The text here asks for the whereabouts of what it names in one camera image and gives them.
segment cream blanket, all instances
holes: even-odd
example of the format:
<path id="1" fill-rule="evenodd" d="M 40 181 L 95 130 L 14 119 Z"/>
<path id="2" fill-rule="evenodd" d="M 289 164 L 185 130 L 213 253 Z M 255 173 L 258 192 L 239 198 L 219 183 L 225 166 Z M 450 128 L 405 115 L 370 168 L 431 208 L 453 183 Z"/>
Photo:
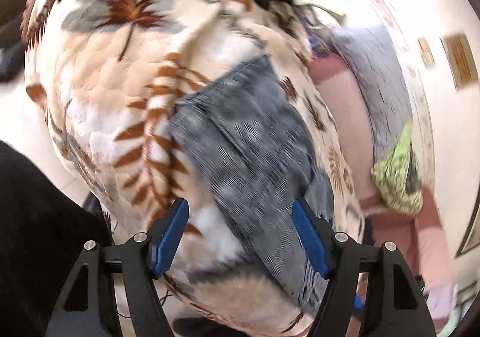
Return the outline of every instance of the cream blanket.
<path id="1" fill-rule="evenodd" d="M 176 197 L 189 225 L 166 282 L 202 314 L 251 335 L 306 335 L 312 318 L 265 276 L 195 284 L 188 271 L 234 269 L 243 248 L 208 186 L 167 132 L 175 101 L 237 64 L 270 55 L 306 122 L 334 190 L 337 228 L 361 239 L 363 218 L 335 123 L 308 76 L 309 44 L 289 5 L 252 0 L 35 0 L 28 22 L 26 90 L 46 115 L 64 166 L 118 222 L 122 242 Z"/>

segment blue denim fabric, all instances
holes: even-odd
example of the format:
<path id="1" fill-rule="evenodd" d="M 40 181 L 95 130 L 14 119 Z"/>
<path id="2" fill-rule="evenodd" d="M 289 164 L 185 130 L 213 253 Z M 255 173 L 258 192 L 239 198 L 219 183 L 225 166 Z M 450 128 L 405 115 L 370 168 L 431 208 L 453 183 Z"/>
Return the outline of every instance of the blue denim fabric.
<path id="1" fill-rule="evenodd" d="M 244 62 L 177 102 L 171 133 L 208 182 L 246 252 L 256 253 L 295 304 L 314 314 L 326 281 L 315 274 L 294 228 L 292 203 L 305 197 L 333 221 L 333 192 L 315 164 L 302 117 L 270 60 Z"/>

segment metal screw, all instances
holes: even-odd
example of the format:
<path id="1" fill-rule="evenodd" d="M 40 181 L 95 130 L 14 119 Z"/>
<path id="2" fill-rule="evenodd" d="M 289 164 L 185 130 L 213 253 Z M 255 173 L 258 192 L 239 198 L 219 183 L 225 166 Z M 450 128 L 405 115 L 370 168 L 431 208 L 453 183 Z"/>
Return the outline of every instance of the metal screw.
<path id="1" fill-rule="evenodd" d="M 387 250 L 389 250 L 389 251 L 395 251 L 395 250 L 397 250 L 397 245 L 395 245 L 393 242 L 390 242 L 390 241 L 388 241 L 388 242 L 385 243 L 385 247 L 386 247 Z"/>
<path id="2" fill-rule="evenodd" d="M 146 239 L 147 239 L 147 234 L 146 233 L 137 233 L 133 236 L 133 240 L 135 242 L 138 242 L 138 243 L 143 242 Z"/>
<path id="3" fill-rule="evenodd" d="M 347 242 L 349 236 L 345 233 L 336 233 L 335 234 L 335 239 L 338 241 L 338 242 Z"/>
<path id="4" fill-rule="evenodd" d="M 87 251 L 91 251 L 93 249 L 95 249 L 97 247 L 97 243 L 95 241 L 86 241 L 84 244 L 83 244 L 83 248 Z"/>

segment white wall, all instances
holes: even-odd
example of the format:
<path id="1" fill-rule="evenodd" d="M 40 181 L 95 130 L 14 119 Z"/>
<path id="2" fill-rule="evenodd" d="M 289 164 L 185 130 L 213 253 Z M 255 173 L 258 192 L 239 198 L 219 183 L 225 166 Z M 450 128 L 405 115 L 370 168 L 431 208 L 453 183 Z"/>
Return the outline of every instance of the white wall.
<path id="1" fill-rule="evenodd" d="M 385 0 L 400 25 L 418 68 L 430 108 L 435 145 L 435 198 L 455 254 L 472 215 L 480 183 L 480 92 L 455 90 L 440 37 L 464 31 L 480 71 L 480 21 L 467 0 Z M 436 67 L 426 70 L 417 38 L 427 38 Z M 455 260 L 459 277 L 480 267 L 480 248 Z"/>

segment gray pillow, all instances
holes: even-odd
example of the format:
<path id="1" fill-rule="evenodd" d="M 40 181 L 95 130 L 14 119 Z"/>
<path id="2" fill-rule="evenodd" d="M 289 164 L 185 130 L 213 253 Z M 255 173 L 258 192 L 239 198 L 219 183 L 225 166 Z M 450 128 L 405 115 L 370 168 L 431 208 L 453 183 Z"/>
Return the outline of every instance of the gray pillow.
<path id="1" fill-rule="evenodd" d="M 336 29 L 332 43 L 358 81 L 370 117 L 374 162 L 380 162 L 412 119 L 409 93 L 388 29 Z"/>

